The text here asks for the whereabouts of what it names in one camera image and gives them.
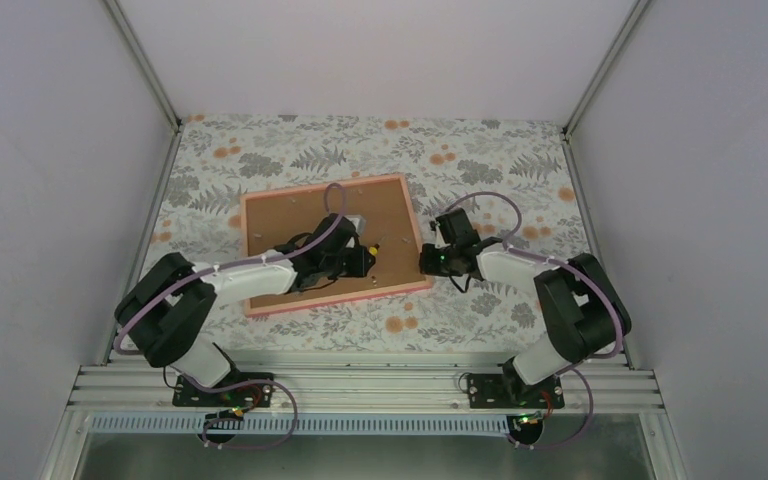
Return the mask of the yellow screwdriver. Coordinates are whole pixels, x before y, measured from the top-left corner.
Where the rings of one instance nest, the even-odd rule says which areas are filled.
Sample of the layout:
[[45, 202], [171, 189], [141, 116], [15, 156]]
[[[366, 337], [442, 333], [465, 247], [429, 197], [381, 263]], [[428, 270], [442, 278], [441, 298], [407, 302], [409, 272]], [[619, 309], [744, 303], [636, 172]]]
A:
[[381, 249], [381, 243], [385, 240], [386, 236], [381, 236], [378, 239], [376, 239], [368, 248], [369, 253], [376, 257]]

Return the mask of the pink picture frame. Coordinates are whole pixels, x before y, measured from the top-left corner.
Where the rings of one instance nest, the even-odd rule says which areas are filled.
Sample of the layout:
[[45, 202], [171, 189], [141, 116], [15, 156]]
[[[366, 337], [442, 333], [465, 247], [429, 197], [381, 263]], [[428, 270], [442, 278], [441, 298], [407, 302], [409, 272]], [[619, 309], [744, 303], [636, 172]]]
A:
[[[366, 219], [360, 243], [370, 246], [379, 237], [386, 236], [368, 276], [341, 279], [333, 285], [301, 294], [267, 295], [246, 300], [243, 306], [247, 317], [431, 288], [433, 280], [419, 270], [422, 238], [404, 176], [358, 177], [342, 180], [340, 184], [346, 193], [346, 213]], [[327, 194], [325, 189], [326, 185], [322, 183], [242, 195], [239, 211], [242, 253], [246, 256], [260, 254], [296, 234], [312, 232], [329, 211], [337, 212], [341, 205], [341, 195], [338, 192]], [[262, 238], [255, 238], [255, 232], [262, 234]], [[372, 282], [373, 275], [378, 277], [377, 283]]]

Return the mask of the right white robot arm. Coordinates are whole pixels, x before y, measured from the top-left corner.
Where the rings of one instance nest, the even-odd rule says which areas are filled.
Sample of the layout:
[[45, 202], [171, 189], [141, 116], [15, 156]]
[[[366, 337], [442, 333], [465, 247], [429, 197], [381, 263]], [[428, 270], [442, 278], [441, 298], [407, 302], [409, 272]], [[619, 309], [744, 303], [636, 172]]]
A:
[[461, 208], [438, 216], [431, 229], [435, 241], [422, 246], [421, 273], [516, 289], [533, 284], [546, 334], [503, 364], [501, 391], [512, 406], [530, 404], [540, 382], [552, 376], [619, 353], [631, 319], [595, 256], [560, 261], [508, 246], [498, 237], [482, 239]]

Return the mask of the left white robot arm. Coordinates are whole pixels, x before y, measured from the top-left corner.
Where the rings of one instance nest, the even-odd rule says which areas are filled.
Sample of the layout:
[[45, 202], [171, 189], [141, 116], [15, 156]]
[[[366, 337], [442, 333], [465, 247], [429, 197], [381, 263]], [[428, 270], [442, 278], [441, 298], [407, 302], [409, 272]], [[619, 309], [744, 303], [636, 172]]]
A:
[[364, 278], [376, 263], [379, 245], [364, 245], [361, 216], [330, 214], [265, 252], [226, 264], [163, 256], [120, 300], [114, 348], [142, 356], [155, 368], [171, 367], [215, 405], [238, 391], [232, 360], [203, 334], [216, 307], [271, 295], [307, 293], [341, 279]]

